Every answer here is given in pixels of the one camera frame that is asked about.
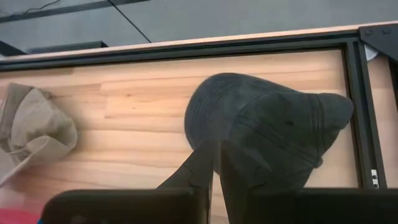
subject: screw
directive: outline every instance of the screw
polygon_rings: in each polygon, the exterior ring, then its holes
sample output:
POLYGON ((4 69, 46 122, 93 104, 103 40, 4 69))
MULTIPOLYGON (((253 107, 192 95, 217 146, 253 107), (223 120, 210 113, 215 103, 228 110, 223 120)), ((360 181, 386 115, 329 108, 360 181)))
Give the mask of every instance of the screw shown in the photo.
POLYGON ((383 34, 390 34, 391 33, 391 29, 390 28, 384 28, 383 29, 383 34))
POLYGON ((367 30, 367 31, 365 31, 365 34, 366 34, 366 35, 372 35, 372 33, 373 33, 372 30, 367 30))

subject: baseball cap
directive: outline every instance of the baseball cap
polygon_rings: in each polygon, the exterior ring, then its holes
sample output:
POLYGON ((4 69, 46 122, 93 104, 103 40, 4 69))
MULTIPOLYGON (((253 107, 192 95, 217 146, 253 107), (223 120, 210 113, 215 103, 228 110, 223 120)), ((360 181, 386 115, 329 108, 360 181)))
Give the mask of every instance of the baseball cap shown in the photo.
POLYGON ((54 162, 76 146, 77 131, 50 95, 9 84, 0 111, 0 185, 25 167, 54 162))
POLYGON ((352 113, 351 100, 341 95, 302 93, 249 75, 221 73, 196 89, 184 125, 194 150, 210 139, 227 140, 294 188, 303 187, 322 164, 352 113))

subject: black cable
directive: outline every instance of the black cable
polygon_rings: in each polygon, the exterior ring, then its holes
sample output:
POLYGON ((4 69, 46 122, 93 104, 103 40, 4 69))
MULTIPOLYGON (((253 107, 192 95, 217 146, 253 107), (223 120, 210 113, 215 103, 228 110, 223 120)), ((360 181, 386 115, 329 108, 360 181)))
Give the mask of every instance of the black cable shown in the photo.
POLYGON ((47 7, 47 6, 51 6, 51 5, 53 5, 53 4, 57 3, 57 2, 60 2, 60 1, 62 1, 62 0, 55 0, 54 2, 50 2, 50 3, 47 3, 47 4, 43 5, 42 7, 39 7, 39 8, 30 8, 30 9, 24 11, 24 12, 16 12, 16 13, 13 13, 13 14, 10 14, 10 13, 4 12, 4 11, 0 11, 0 12, 5 13, 5 14, 7 14, 8 16, 16 16, 16 15, 20 16, 20 15, 23 15, 23 14, 25 14, 25 13, 28 13, 28 12, 31 11, 31 10, 38 10, 38 11, 39 11, 39 10, 42 10, 42 9, 44 9, 44 8, 47 7))
POLYGON ((138 32, 149 42, 149 43, 152 43, 152 41, 150 41, 149 39, 148 39, 148 37, 126 16, 126 15, 124 15, 124 13, 122 12, 122 11, 120 11, 120 9, 112 2, 112 0, 108 0, 108 2, 109 3, 111 3, 112 4, 112 6, 117 10, 117 11, 119 11, 119 13, 125 18, 125 19, 127 19, 127 21, 129 21, 129 23, 132 25, 132 26, 134 26, 137 30, 138 30, 138 32))

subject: black metal frame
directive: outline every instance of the black metal frame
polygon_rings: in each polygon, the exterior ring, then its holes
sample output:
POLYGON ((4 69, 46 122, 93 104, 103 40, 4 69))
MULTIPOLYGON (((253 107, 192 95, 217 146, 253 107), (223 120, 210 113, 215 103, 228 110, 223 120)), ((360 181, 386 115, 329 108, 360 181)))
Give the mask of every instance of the black metal frame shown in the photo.
POLYGON ((244 54, 276 54, 326 49, 340 49, 343 56, 347 94, 354 103, 351 127, 359 186, 365 189, 386 189, 386 177, 377 132, 368 66, 364 53, 364 44, 361 41, 358 30, 5 60, 0 61, 0 72, 105 63, 181 60, 244 54))

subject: wooden tabletop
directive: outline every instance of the wooden tabletop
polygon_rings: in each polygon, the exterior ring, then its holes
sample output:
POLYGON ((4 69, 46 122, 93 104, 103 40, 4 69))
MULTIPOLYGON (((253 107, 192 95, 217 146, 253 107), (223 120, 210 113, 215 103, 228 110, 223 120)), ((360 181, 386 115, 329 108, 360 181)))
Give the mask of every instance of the wooden tabletop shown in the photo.
MULTIPOLYGON (((192 151, 183 117, 193 91, 204 79, 221 72, 253 75, 307 93, 346 95, 339 50, 0 73, 2 98, 9 82, 48 90, 75 120, 79 132, 77 147, 64 160, 28 168, 3 186, 0 207, 40 213, 48 199, 65 190, 157 187, 192 151)), ((369 75, 387 184, 398 187, 398 113, 386 58, 369 62, 369 75)), ((358 187, 349 125, 323 160, 306 187, 358 187)), ((211 220, 228 222, 217 175, 211 220)))

